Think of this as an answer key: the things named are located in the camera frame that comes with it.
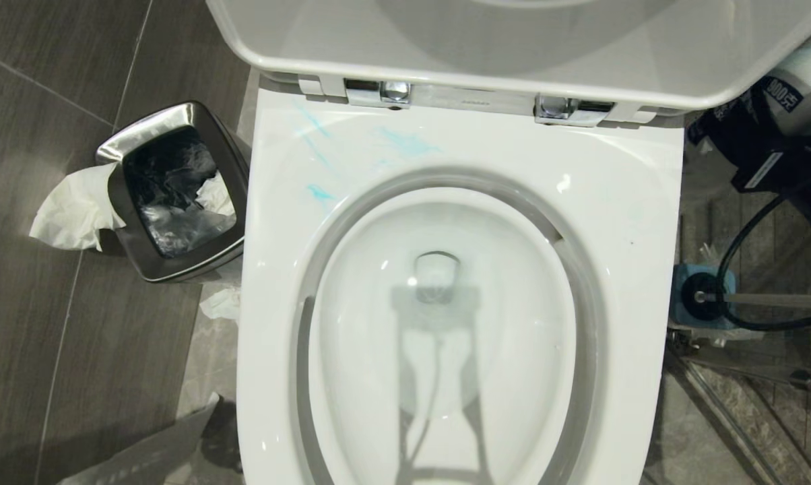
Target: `toilet rim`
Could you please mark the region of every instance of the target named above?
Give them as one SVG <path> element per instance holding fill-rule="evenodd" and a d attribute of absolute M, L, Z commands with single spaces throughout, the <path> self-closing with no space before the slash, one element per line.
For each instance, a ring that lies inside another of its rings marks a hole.
<path fill-rule="evenodd" d="M 435 168 L 423 168 L 417 171 L 399 175 L 393 179 L 378 184 L 368 193 L 363 193 L 348 203 L 343 213 L 328 221 L 319 233 L 321 236 L 313 245 L 310 260 L 307 262 L 306 270 L 303 272 L 300 284 L 300 292 L 297 300 L 294 301 L 297 310 L 292 320 L 292 351 L 290 352 L 288 368 L 294 377 L 290 379 L 289 400 L 292 403 L 292 410 L 297 410 L 295 415 L 289 417 L 296 436 L 300 436 L 300 444 L 296 446 L 295 452 L 300 455 L 300 460 L 304 463 L 304 469 L 309 470 L 311 478 L 316 483 L 334 483 L 325 464 L 319 440 L 316 437 L 315 426 L 313 424 L 313 412 L 310 408 L 310 383 L 309 383 L 309 362 L 310 362 L 310 328 L 313 320 L 313 311 L 316 305 L 317 293 L 322 282 L 323 272 L 328 261 L 339 243 L 349 230 L 374 208 L 382 205 L 394 197 L 431 187 L 460 188 L 470 191 L 477 191 L 486 196 L 492 197 L 505 205 L 509 205 L 517 212 L 528 219 L 550 242 L 562 242 L 565 244 L 562 250 L 556 248 L 556 254 L 562 259 L 565 273 L 568 279 L 579 278 L 580 290 L 583 286 L 591 286 L 590 283 L 582 282 L 581 274 L 571 274 L 574 270 L 580 273 L 580 268 L 572 268 L 569 261 L 571 257 L 578 258 L 584 255 L 574 255 L 575 235 L 564 227 L 560 214 L 557 214 L 551 206 L 547 205 L 537 193 L 522 184 L 512 181 L 507 177 L 492 172 L 476 169 L 462 168 L 462 166 L 435 166 Z M 571 288 L 576 306 L 576 329 L 577 335 L 582 332 L 590 332 L 588 325 L 580 320 L 579 311 L 586 309 L 582 319 L 586 319 L 589 314 L 593 315 L 599 310 L 600 305 L 594 304 L 596 295 L 577 294 L 575 288 Z M 584 381 L 585 383 L 596 383 L 596 362 L 593 347 L 595 343 L 590 338 L 576 338 L 575 362 L 573 380 Z M 576 420 L 571 415 L 590 415 L 593 405 L 593 389 L 580 389 L 578 396 L 570 396 L 569 406 L 566 409 L 565 422 L 560 434 L 559 445 L 556 446 L 551 460 L 544 470 L 543 480 L 552 477 L 553 482 L 559 482 L 565 476 L 569 476 L 573 471 L 575 460 L 570 460 L 568 454 L 559 452 L 570 449 L 580 449 L 584 443 L 584 426 L 588 420 Z"/>

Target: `gray floor tile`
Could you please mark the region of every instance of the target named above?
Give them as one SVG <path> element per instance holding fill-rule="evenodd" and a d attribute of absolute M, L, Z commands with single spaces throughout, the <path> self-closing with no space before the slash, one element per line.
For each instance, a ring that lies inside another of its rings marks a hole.
<path fill-rule="evenodd" d="M 211 464 L 196 451 L 184 466 L 166 477 L 165 485 L 243 485 L 243 476 Z"/>
<path fill-rule="evenodd" d="M 710 204 L 711 219 L 711 244 L 716 249 L 717 254 L 723 257 L 726 249 L 732 244 L 735 235 L 741 230 L 742 202 L 741 194 L 729 189 L 723 191 L 717 199 Z M 741 270 L 741 258 L 744 257 L 744 249 L 738 249 L 738 254 L 732 258 L 729 269 L 735 275 Z"/>
<path fill-rule="evenodd" d="M 199 286 L 151 285 L 123 257 L 82 258 L 41 483 L 109 458 L 175 417 Z"/>
<path fill-rule="evenodd" d="M 200 300 L 204 301 L 224 286 L 208 283 L 202 288 Z M 187 353 L 187 366 L 184 380 L 190 381 L 220 371 L 237 362 L 238 326 L 233 320 L 208 319 L 202 311 L 196 314 L 193 326 L 193 339 Z"/>
<path fill-rule="evenodd" d="M 811 483 L 808 461 L 774 417 L 769 403 L 748 386 L 747 380 L 701 366 L 699 372 L 780 483 Z"/>
<path fill-rule="evenodd" d="M 775 266 L 763 291 L 776 294 L 811 294 L 811 228 L 797 209 L 784 203 L 775 210 Z M 807 314 L 785 308 L 774 310 L 775 319 Z"/>
<path fill-rule="evenodd" d="M 806 397 L 788 384 L 775 386 L 774 413 L 801 449 L 806 444 Z"/>
<path fill-rule="evenodd" d="M 150 0 L 0 0 L 0 61 L 115 119 Z"/>
<path fill-rule="evenodd" d="M 249 65 L 226 46 L 203 0 L 154 0 L 119 126 L 195 99 L 236 129 Z"/>
<path fill-rule="evenodd" d="M 678 379 L 664 372 L 649 460 L 640 484 L 701 483 L 756 482 Z"/>
<path fill-rule="evenodd" d="M 79 254 L 27 237 L 110 128 L 0 67 L 0 483 L 31 483 Z"/>
<path fill-rule="evenodd" d="M 750 379 L 748 380 L 748 384 L 750 384 L 756 392 L 759 392 L 760 396 L 762 396 L 762 400 L 768 403 L 770 406 L 774 405 L 776 400 L 776 384 L 770 383 L 769 381 L 763 379 Z"/>
<path fill-rule="evenodd" d="M 711 228 L 708 225 L 708 207 L 698 205 L 680 217 L 680 254 L 677 258 L 683 264 L 707 264 L 701 249 L 704 243 L 711 240 Z"/>
<path fill-rule="evenodd" d="M 756 212 L 774 199 L 770 193 L 751 193 L 741 196 L 741 221 L 747 224 Z M 775 254 L 775 221 L 771 213 L 756 225 L 747 240 L 739 261 L 741 271 L 738 274 L 739 292 L 756 292 L 763 285 L 763 276 L 774 265 Z M 769 306 L 739 304 L 738 315 L 751 322 L 772 322 L 774 311 Z"/>

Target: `chrome hinge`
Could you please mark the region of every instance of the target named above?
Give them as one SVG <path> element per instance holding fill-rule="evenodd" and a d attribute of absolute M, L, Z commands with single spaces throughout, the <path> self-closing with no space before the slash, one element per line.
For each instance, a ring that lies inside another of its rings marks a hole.
<path fill-rule="evenodd" d="M 412 103 L 412 85 L 399 81 L 363 81 L 347 79 L 349 104 L 373 108 L 408 108 Z"/>
<path fill-rule="evenodd" d="M 534 121 L 541 124 L 597 126 L 615 107 L 614 102 L 557 98 L 538 94 L 534 98 Z"/>

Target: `blue stain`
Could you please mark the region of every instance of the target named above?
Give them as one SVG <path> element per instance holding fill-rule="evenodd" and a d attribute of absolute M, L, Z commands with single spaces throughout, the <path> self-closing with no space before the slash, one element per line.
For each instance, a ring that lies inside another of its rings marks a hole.
<path fill-rule="evenodd" d="M 442 151 L 439 147 L 423 141 L 417 135 L 404 135 L 387 128 L 380 128 L 378 132 L 379 135 L 382 135 L 387 141 L 390 141 L 393 147 L 405 157 L 417 157 L 423 156 L 423 154 L 440 153 Z"/>
<path fill-rule="evenodd" d="M 322 205 L 324 205 L 325 207 L 328 206 L 328 202 L 332 200 L 334 201 L 337 200 L 337 197 L 334 197 L 331 194 L 326 193 L 326 191 L 322 187 L 319 187 L 318 185 L 307 185 L 307 189 L 309 189 L 310 193 L 313 194 L 314 199 L 321 202 Z"/>
<path fill-rule="evenodd" d="M 322 126 L 322 122 L 320 122 L 319 119 L 314 117 L 313 114 L 310 113 L 310 111 L 307 111 L 303 107 L 301 107 L 297 102 L 295 102 L 294 105 L 295 108 L 298 108 L 298 111 L 300 111 L 300 113 L 304 115 L 304 118 L 307 119 L 310 123 L 312 123 L 317 130 L 319 130 L 319 133 L 324 135 L 326 138 L 331 138 L 331 132 L 328 132 L 328 130 L 325 129 L 324 126 Z"/>
<path fill-rule="evenodd" d="M 319 147 L 317 147 L 316 144 L 313 143 L 313 141 L 307 138 L 306 136 L 302 136 L 302 138 L 304 139 L 304 142 L 306 142 L 307 146 L 310 147 L 310 150 L 312 150 L 313 153 L 316 154 L 316 158 L 319 159 L 320 162 L 324 163 L 325 166 L 327 166 L 328 168 L 333 169 L 331 161 L 328 160 L 328 157 L 322 154 L 322 151 L 319 150 Z"/>

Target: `white paper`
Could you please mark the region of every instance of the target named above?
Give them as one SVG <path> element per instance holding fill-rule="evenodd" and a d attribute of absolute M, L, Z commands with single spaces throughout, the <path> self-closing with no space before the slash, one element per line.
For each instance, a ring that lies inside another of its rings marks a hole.
<path fill-rule="evenodd" d="M 217 212 L 224 216 L 235 215 L 235 206 L 232 205 L 229 189 L 226 188 L 220 170 L 196 191 L 196 202 L 201 203 L 206 211 Z"/>
<path fill-rule="evenodd" d="M 125 227 L 112 208 L 107 184 L 117 163 L 67 175 L 37 210 L 29 236 L 58 249 L 100 248 L 98 230 Z"/>
<path fill-rule="evenodd" d="M 199 303 L 199 309 L 209 319 L 229 319 L 237 322 L 241 315 L 241 288 L 225 288 Z"/>

